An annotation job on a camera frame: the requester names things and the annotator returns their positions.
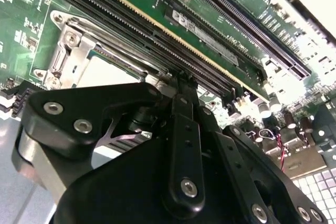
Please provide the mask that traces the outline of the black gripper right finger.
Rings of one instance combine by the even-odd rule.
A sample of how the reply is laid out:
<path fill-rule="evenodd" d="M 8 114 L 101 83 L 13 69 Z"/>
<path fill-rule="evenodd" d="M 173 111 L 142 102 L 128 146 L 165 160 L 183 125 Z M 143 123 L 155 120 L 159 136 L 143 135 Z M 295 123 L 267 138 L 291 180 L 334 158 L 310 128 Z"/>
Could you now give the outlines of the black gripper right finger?
<path fill-rule="evenodd" d="M 221 130 L 214 114 L 201 106 L 198 84 L 187 81 L 187 95 L 195 105 L 202 143 L 222 168 L 233 194 L 230 211 L 238 223 L 327 223 L 321 210 L 239 128 Z"/>

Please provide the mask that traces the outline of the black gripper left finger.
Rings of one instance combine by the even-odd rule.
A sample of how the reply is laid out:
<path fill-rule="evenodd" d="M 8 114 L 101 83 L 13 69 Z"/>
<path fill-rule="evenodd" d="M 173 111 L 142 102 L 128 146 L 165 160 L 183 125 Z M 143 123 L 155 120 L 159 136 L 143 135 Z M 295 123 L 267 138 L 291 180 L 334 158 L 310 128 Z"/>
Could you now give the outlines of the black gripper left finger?
<path fill-rule="evenodd" d="M 173 114 L 191 115 L 194 107 L 184 82 L 172 98 L 145 82 L 36 92 L 26 102 L 18 150 L 58 206 L 80 177 L 163 137 Z"/>

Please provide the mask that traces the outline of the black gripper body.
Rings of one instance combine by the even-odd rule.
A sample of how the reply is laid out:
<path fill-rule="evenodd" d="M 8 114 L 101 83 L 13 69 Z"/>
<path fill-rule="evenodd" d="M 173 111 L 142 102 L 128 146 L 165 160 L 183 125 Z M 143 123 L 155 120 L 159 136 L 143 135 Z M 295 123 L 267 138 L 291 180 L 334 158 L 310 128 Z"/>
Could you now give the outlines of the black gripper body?
<path fill-rule="evenodd" d="M 76 180 L 54 223 L 238 223 L 222 168 L 196 118 L 175 113 L 147 141 Z"/>

